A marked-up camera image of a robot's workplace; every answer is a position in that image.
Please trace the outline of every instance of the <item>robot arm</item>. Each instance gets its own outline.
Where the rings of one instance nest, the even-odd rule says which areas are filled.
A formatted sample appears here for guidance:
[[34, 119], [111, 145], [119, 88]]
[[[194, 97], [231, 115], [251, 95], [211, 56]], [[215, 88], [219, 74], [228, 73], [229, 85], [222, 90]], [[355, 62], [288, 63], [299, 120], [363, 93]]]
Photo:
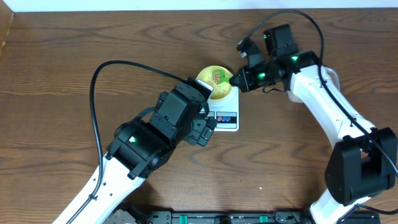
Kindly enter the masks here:
[[[325, 171], [328, 188], [311, 205], [309, 216], [303, 223], [337, 223], [355, 210], [357, 203], [364, 203], [392, 188], [396, 173], [331, 99], [320, 82], [318, 57], [312, 51], [299, 52], [289, 25], [264, 31], [264, 39], [271, 60], [262, 61], [257, 46], [250, 39], [240, 42], [237, 49], [249, 63], [240, 68], [229, 82], [242, 92], [282, 82], [291, 101], [305, 103], [309, 108], [328, 136], [333, 152]], [[392, 161], [396, 161], [395, 134], [389, 128], [377, 130], [337, 90], [324, 67], [321, 67], [321, 73], [331, 94], [342, 107], [373, 139], [377, 139]], [[362, 158], [361, 152], [368, 153], [368, 156]]]
[[[211, 85], [188, 78], [170, 93], [161, 93], [156, 107], [120, 125], [103, 157], [101, 187], [71, 223], [103, 223], [125, 197], [168, 161], [182, 140], [206, 146], [217, 121], [200, 111], [204, 108], [208, 113], [206, 104], [212, 91]], [[141, 120], [151, 112], [148, 122]], [[95, 188], [98, 172], [99, 168], [54, 223], [65, 224], [74, 216]]]

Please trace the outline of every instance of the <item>white kitchen scale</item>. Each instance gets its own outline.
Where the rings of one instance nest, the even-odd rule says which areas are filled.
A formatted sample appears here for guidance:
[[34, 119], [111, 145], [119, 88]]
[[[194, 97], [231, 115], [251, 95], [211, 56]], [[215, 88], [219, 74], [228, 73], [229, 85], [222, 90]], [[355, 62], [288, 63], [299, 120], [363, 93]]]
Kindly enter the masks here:
[[[221, 76], [226, 77], [225, 82], [216, 84], [213, 80], [215, 73], [221, 73]], [[221, 66], [210, 66], [203, 69], [197, 77], [213, 86], [213, 94], [208, 100], [210, 111], [208, 116], [217, 119], [218, 124], [215, 131], [237, 131], [239, 129], [239, 88], [231, 86], [227, 82], [232, 76], [230, 71]]]

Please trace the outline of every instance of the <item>black cable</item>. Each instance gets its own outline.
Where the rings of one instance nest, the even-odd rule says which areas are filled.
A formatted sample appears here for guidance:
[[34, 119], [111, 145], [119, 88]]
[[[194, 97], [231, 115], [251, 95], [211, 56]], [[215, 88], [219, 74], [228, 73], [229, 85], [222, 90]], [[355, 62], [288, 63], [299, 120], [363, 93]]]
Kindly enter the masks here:
[[95, 82], [97, 80], [98, 74], [100, 74], [100, 71], [108, 65], [112, 65], [112, 64], [123, 64], [123, 65], [132, 65], [132, 66], [137, 66], [140, 68], [144, 68], [146, 70], [150, 70], [152, 72], [155, 73], [159, 73], [161, 75], [164, 75], [166, 77], [170, 77], [170, 78], [174, 78], [178, 81], [181, 81], [183, 83], [185, 83], [185, 80], [183, 80], [180, 77], [177, 77], [175, 75], [169, 74], [167, 72], [163, 72], [160, 71], [158, 69], [140, 64], [140, 63], [136, 63], [136, 62], [129, 62], [129, 61], [125, 61], [125, 60], [112, 60], [112, 61], [108, 61], [108, 62], [104, 62], [102, 63], [97, 70], [95, 71], [93, 78], [91, 79], [91, 85], [90, 85], [90, 112], [91, 112], [91, 120], [93, 122], [93, 127], [94, 127], [94, 135], [95, 135], [95, 141], [97, 144], [97, 151], [98, 151], [98, 181], [97, 184], [93, 190], [93, 192], [91, 194], [89, 194], [88, 199], [83, 203], [83, 205], [81, 205], [81, 207], [75, 212], [75, 214], [69, 219], [69, 221], [67, 222], [67, 224], [70, 224], [71, 222], [74, 221], [74, 219], [81, 213], [81, 211], [83, 211], [83, 209], [89, 204], [89, 202], [93, 199], [96, 200], [97, 196], [97, 192], [100, 189], [100, 186], [102, 184], [102, 179], [103, 179], [103, 153], [102, 153], [102, 145], [101, 145], [101, 139], [100, 139], [100, 133], [98, 131], [98, 125], [97, 125], [97, 118], [95, 115], [95, 106], [94, 106], [94, 87], [95, 87]]
[[336, 224], [344, 224], [344, 221], [346, 220], [346, 218], [348, 218], [352, 213], [354, 213], [356, 210], [358, 209], [358, 207], [353, 206], [350, 210], [348, 210], [348, 212], [346, 212], [342, 217], [340, 217]]
[[354, 207], [356, 207], [356, 208], [365, 208], [365, 209], [367, 209], [369, 211], [377, 212], [377, 213], [380, 213], [380, 214], [383, 214], [383, 215], [396, 215], [396, 214], [398, 214], [398, 208], [393, 210], [393, 211], [383, 211], [383, 210], [372, 208], [370, 206], [363, 205], [363, 204], [356, 204], [356, 205], [354, 205]]
[[278, 88], [272, 88], [270, 90], [266, 90], [266, 89], [267, 89], [267, 86], [262, 87], [262, 92], [263, 93], [269, 93], [269, 92], [272, 92], [272, 91], [286, 92], [286, 90], [280, 90]]
[[333, 100], [333, 102], [335, 102], [335, 104], [337, 105], [337, 107], [339, 107], [339, 109], [347, 116], [347, 118], [351, 121], [351, 123], [353, 125], [355, 125], [369, 140], [370, 143], [373, 143], [376, 147], [376, 149], [378, 149], [380, 151], [380, 153], [388, 160], [388, 162], [390, 163], [390, 165], [392, 166], [392, 168], [394, 169], [396, 175], [398, 175], [398, 169], [395, 165], [395, 163], [391, 160], [391, 158], [387, 155], [387, 153], [385, 152], [385, 150], [379, 145], [379, 143], [377, 143], [377, 141], [375, 139], [373, 139], [369, 133], [358, 123], [356, 122], [356, 119], [353, 118], [348, 111], [346, 111], [346, 109], [340, 104], [340, 102], [335, 98], [335, 96], [333, 96], [333, 94], [331, 93], [331, 91], [329, 90], [328, 86], [326, 85], [326, 81], [324, 81], [323, 77], [322, 77], [322, 60], [323, 60], [323, 47], [324, 47], [324, 41], [323, 41], [323, 34], [321, 29], [319, 28], [318, 24], [306, 13], [298, 11], [298, 10], [282, 10], [279, 12], [275, 12], [269, 16], [266, 16], [265, 18], [263, 18], [263, 20], [261, 20], [254, 28], [253, 30], [250, 32], [250, 34], [245, 38], [246, 40], [253, 35], [253, 33], [255, 33], [255, 31], [268, 19], [271, 19], [275, 16], [278, 16], [279, 14], [282, 13], [296, 13], [296, 14], [300, 14], [301, 16], [307, 18], [317, 29], [320, 39], [321, 39], [321, 52], [320, 52], [320, 56], [319, 56], [319, 61], [318, 61], [318, 76], [319, 79], [321, 81], [321, 85], [322, 87], [326, 90], [326, 92], [328, 93], [328, 95], [330, 96], [330, 98]]

